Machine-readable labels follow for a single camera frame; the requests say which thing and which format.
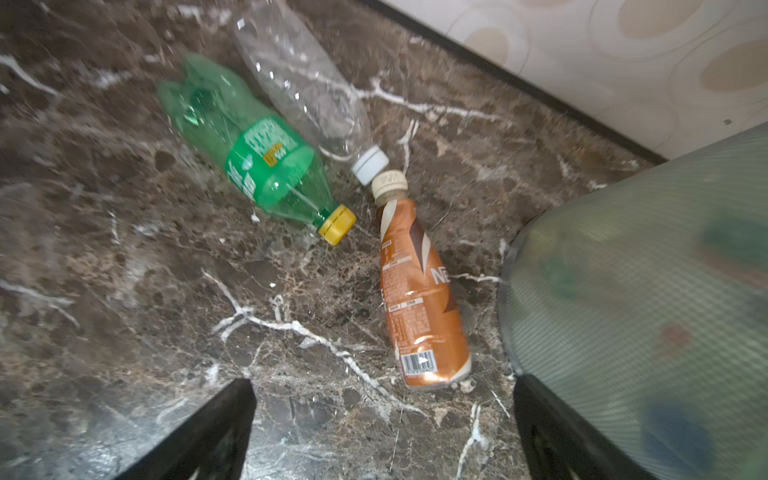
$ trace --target floor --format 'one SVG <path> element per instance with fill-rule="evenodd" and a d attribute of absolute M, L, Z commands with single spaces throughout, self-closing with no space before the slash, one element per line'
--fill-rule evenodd
<path fill-rule="evenodd" d="M 259 402 L 244 478 L 528 477 L 495 312 L 505 248 L 539 213 L 650 165 L 364 6 L 291 4 L 407 171 L 453 275 L 471 380 L 400 381 L 376 209 L 343 164 L 328 163 L 329 182 L 359 222 L 332 249 L 256 210 L 169 127 L 153 89 L 180 78 L 185 52 L 247 77 L 226 26 L 243 2 L 11 2 L 3 478 L 110 478 L 243 376 Z M 235 306 L 262 324 L 217 328 Z"/>

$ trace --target yellow bottle cap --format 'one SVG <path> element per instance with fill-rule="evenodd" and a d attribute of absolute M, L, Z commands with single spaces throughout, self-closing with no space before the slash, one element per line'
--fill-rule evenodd
<path fill-rule="evenodd" d="M 357 221 L 357 217 L 352 211 L 344 205 L 339 205 L 323 226 L 317 231 L 324 239 L 334 247 L 339 244 L 342 238 L 352 228 Z"/>

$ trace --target wall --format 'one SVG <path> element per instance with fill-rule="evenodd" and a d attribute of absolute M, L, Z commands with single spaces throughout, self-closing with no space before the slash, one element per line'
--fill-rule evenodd
<path fill-rule="evenodd" d="M 385 0 L 667 158 L 768 121 L 768 0 Z"/>

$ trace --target bottle cap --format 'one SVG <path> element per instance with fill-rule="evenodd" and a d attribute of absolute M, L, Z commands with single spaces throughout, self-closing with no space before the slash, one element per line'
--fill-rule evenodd
<path fill-rule="evenodd" d="M 339 205 L 328 217 L 323 226 L 317 230 L 328 243 L 334 247 L 339 244 L 352 226 L 357 221 L 357 217 L 352 211 L 344 205 Z"/>
<path fill-rule="evenodd" d="M 389 165 L 389 158 L 379 145 L 375 145 L 360 155 L 352 166 L 352 173 L 361 184 L 367 185 L 387 165 Z"/>
<path fill-rule="evenodd" d="M 379 198 L 393 190 L 408 190 L 406 175 L 400 170 L 387 170 L 377 175 L 371 183 L 373 198 Z"/>

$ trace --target brown bottle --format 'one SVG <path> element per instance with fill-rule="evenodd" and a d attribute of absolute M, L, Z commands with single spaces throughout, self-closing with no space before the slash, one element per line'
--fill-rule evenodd
<path fill-rule="evenodd" d="M 472 355 L 451 294 L 448 272 L 416 219 L 399 170 L 371 184 L 379 206 L 382 296 L 400 373 L 412 389 L 434 389 L 472 370 Z"/>

